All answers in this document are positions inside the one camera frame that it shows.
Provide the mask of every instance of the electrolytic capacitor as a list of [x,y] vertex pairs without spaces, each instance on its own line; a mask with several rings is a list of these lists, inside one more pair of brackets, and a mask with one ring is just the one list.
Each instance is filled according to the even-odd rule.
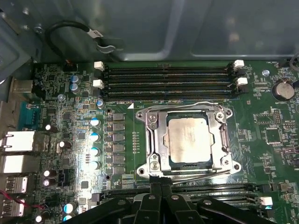
[[97,118],[92,118],[90,120],[90,125],[93,127],[99,127],[101,125],[101,121]]
[[70,202],[64,206],[64,212],[66,214],[69,214],[69,213],[73,212],[76,208],[77,208],[76,203]]
[[104,101],[102,99],[98,99],[97,106],[101,110],[104,108]]
[[93,141],[93,142],[99,142],[101,140],[101,137],[97,133],[94,132],[89,136],[89,139],[90,139],[90,141]]
[[51,213],[47,210],[41,212],[40,215],[36,216],[35,220],[37,223],[44,223],[46,219],[49,219],[51,217]]
[[61,148],[71,148],[71,143],[69,141],[61,141],[59,143],[59,147],[61,147]]
[[74,214],[68,214],[68,215],[66,215],[66,216],[63,218],[63,221],[69,220],[69,219],[71,219],[71,218],[73,218],[73,217],[75,217]]
[[58,132],[58,128],[54,125],[46,125],[45,129],[48,132],[51,132],[51,133],[57,133]]
[[73,76],[71,76],[71,82],[79,85],[81,83],[81,80],[78,76],[73,75]]
[[78,93],[80,93],[80,88],[79,88],[78,85],[75,84],[75,83],[73,83],[73,84],[70,85],[70,90],[71,90],[71,92],[74,93],[74,94],[78,94]]
[[57,171],[53,169],[45,170],[45,172],[43,173],[44,177],[55,177],[56,175],[57,175]]
[[43,186],[48,187],[48,186],[53,186],[56,184],[56,179],[54,178],[47,178],[44,179],[43,181]]
[[89,151],[91,156],[98,156],[100,154],[100,150],[96,147],[92,147]]
[[89,167],[90,167],[91,170],[97,170],[101,167],[101,164],[98,161],[91,161],[89,163]]

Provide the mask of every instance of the screw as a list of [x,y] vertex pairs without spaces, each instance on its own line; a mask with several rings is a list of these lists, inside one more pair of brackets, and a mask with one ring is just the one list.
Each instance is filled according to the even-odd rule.
[[160,168],[160,164],[156,161],[153,161],[153,162],[150,163],[150,168],[152,170],[158,170]]
[[240,168],[240,166],[239,166],[238,164],[235,164],[235,165],[234,165],[234,168],[235,168],[236,170],[238,170],[238,169]]
[[223,113],[218,112],[218,113],[216,114],[216,117],[217,117],[219,120],[222,120],[222,119],[224,118],[224,115],[223,115]]
[[265,77],[268,77],[270,75],[270,71],[269,70],[264,70],[262,71],[262,75]]
[[172,200],[178,200],[178,199],[179,199],[179,196],[177,196],[177,195],[172,195],[172,196],[171,196],[171,199],[172,199]]
[[204,204],[206,204],[206,205],[211,205],[212,202],[211,202],[210,200],[204,200]]
[[24,25],[24,26],[23,26],[23,29],[26,30],[26,31],[30,30],[30,28],[29,28],[28,25]]
[[226,111],[226,115],[231,115],[232,114],[232,112],[231,111]]
[[118,205],[124,205],[126,202],[124,200],[120,200],[117,204]]
[[150,121],[154,121],[154,120],[156,120],[156,116],[155,116],[155,115],[150,115],[149,120],[150,120]]
[[25,15],[29,15],[29,9],[28,9],[28,8],[24,8],[24,9],[23,9],[23,13],[24,13]]
[[36,32],[37,34],[42,34],[43,33],[43,28],[41,25],[38,25],[36,27],[33,28],[34,32]]

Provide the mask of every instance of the black cable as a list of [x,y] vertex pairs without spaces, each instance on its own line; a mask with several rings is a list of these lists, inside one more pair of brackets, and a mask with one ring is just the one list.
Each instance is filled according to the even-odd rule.
[[293,69],[293,70],[295,70],[295,71],[297,71],[297,72],[299,72],[299,68],[298,67],[296,67],[296,66],[294,66],[294,61],[295,61],[295,59],[297,58],[299,56],[299,51],[296,53],[296,54],[294,54],[294,56],[290,59],[290,61],[289,61],[289,65],[290,65],[290,67]]
[[[61,21],[61,22],[57,22],[55,24],[53,24],[52,26],[50,26],[48,29],[46,29],[45,31],[45,41],[46,43],[49,45],[49,47],[51,48],[51,50],[57,54],[60,58],[62,58],[64,61],[66,61],[67,63],[71,63],[67,58],[65,58],[64,54],[61,52],[61,50],[52,42],[51,40],[51,34],[62,27],[75,27],[78,29],[83,30],[84,32],[89,32],[89,27],[80,23],[80,22],[76,22],[76,21]],[[112,60],[113,62],[118,62],[120,61],[118,58],[114,57],[111,54],[107,55],[110,60]]]

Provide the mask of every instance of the mounting screw hole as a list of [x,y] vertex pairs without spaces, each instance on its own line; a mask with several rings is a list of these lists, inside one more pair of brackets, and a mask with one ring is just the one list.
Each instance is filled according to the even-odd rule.
[[238,164],[235,164],[234,169],[238,170],[238,169],[240,169],[240,166]]

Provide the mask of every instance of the capacitor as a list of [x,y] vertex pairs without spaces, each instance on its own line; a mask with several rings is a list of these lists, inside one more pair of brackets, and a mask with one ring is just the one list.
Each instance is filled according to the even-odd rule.
[[98,99],[97,106],[101,110],[104,108],[104,101],[102,99]]
[[98,161],[91,161],[89,163],[89,167],[90,167],[91,170],[97,170],[101,167],[101,164]]
[[96,147],[92,147],[89,151],[91,156],[98,156],[100,154],[100,150]]
[[75,84],[75,83],[73,83],[73,84],[70,85],[70,90],[71,90],[71,92],[74,93],[74,94],[78,94],[78,93],[80,93],[80,88],[79,88],[78,85]]
[[93,142],[99,142],[101,140],[101,137],[94,132],[89,136],[89,139]]
[[71,82],[79,85],[81,83],[81,80],[78,76],[73,75],[73,76],[71,76]]
[[55,177],[56,175],[57,175],[57,171],[53,169],[45,170],[45,172],[43,173],[44,177]]
[[90,125],[93,127],[99,127],[101,125],[101,121],[97,118],[92,118],[90,120]]
[[280,79],[272,87],[272,94],[279,101],[287,101],[294,97],[295,90],[289,80]]
[[54,125],[46,125],[45,129],[48,132],[51,132],[51,133],[57,133],[58,132],[58,128]]
[[44,179],[43,181],[43,186],[48,187],[48,186],[53,186],[56,184],[56,179],[54,178],[47,178]]
[[61,141],[59,143],[59,147],[61,147],[61,148],[71,148],[71,143],[69,141]]
[[44,223],[46,219],[51,217],[51,213],[48,210],[42,211],[40,215],[36,216],[37,223]]
[[75,217],[74,214],[68,214],[68,215],[66,215],[66,216],[63,218],[63,221],[69,220],[69,219],[71,219],[71,218],[73,218],[73,217]]
[[76,208],[77,208],[76,203],[70,202],[64,206],[64,212],[66,214],[69,214],[69,213],[73,212]]

